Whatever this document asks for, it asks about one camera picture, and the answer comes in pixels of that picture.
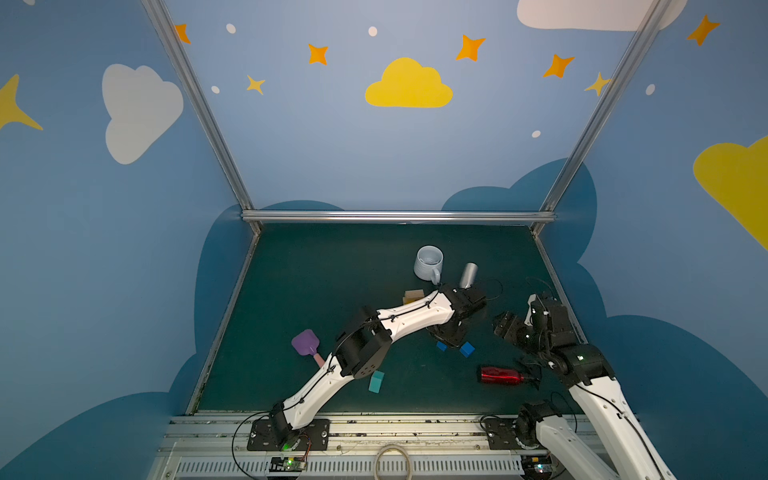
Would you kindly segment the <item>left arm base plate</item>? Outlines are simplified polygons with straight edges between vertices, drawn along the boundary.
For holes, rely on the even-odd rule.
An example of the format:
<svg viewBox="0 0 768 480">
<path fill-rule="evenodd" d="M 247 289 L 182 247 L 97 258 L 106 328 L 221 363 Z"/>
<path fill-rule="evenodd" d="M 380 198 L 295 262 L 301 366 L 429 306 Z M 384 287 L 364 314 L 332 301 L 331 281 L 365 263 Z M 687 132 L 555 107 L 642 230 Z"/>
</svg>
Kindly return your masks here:
<svg viewBox="0 0 768 480">
<path fill-rule="evenodd" d="M 250 428 L 248 451 L 325 451 L 329 441 L 329 420 L 314 420 L 309 425 L 290 430 L 268 419 L 254 421 Z"/>
</svg>

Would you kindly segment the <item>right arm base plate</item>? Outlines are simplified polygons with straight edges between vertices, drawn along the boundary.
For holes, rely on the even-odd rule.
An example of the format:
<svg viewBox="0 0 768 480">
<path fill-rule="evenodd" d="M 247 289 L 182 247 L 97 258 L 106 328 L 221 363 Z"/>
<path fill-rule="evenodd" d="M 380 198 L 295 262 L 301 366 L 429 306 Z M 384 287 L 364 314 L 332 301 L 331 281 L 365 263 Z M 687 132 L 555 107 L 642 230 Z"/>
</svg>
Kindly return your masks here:
<svg viewBox="0 0 768 480">
<path fill-rule="evenodd" d="M 512 418 L 484 415 L 479 419 L 479 425 L 491 450 L 539 450 L 545 446 L 539 441 L 536 427 L 545 420 L 562 420 L 562 417 L 536 419 L 527 416 Z"/>
</svg>

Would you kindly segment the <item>tan wood block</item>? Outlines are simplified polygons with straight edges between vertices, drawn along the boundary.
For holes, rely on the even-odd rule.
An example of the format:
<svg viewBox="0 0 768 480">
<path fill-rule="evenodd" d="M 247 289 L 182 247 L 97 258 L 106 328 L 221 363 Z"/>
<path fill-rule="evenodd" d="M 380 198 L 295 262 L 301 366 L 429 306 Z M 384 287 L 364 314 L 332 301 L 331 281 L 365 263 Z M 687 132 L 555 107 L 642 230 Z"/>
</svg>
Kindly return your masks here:
<svg viewBox="0 0 768 480">
<path fill-rule="evenodd" d="M 403 304 L 407 305 L 407 304 L 416 302 L 424 297 L 425 297 L 425 293 L 422 289 L 407 290 L 404 292 L 404 295 L 403 295 Z"/>
</svg>

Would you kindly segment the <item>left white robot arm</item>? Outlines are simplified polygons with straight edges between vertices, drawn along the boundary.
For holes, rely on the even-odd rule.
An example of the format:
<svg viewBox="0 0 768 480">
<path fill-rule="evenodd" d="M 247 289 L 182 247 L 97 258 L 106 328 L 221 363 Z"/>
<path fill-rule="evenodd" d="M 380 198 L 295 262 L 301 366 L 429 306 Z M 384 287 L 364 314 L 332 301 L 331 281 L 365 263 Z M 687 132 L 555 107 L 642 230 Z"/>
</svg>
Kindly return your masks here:
<svg viewBox="0 0 768 480">
<path fill-rule="evenodd" d="M 337 336 L 323 366 L 294 395 L 272 407 L 269 421 L 277 447 L 294 444 L 345 385 L 378 370 L 395 342 L 426 329 L 440 342 L 459 347 L 469 318 L 486 305 L 487 296 L 477 286 L 441 286 L 407 305 L 361 308 Z"/>
</svg>

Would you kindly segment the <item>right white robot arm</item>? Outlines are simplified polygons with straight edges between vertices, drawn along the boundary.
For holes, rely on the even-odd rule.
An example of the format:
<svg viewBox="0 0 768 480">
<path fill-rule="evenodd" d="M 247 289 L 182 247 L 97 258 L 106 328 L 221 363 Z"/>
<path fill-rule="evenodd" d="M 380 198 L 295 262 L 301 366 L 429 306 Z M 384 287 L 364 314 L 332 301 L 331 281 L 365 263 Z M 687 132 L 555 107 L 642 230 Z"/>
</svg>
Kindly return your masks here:
<svg viewBox="0 0 768 480">
<path fill-rule="evenodd" d="M 626 400 L 602 352 L 578 341 L 567 308 L 556 298 L 533 294 L 524 317 L 510 311 L 494 319 L 494 333 L 535 358 L 535 369 L 508 384 L 534 383 L 552 371 L 580 407 L 604 446 L 606 463 L 547 401 L 524 403 L 514 421 L 522 448 L 548 450 L 575 479 L 673 479 Z"/>
</svg>

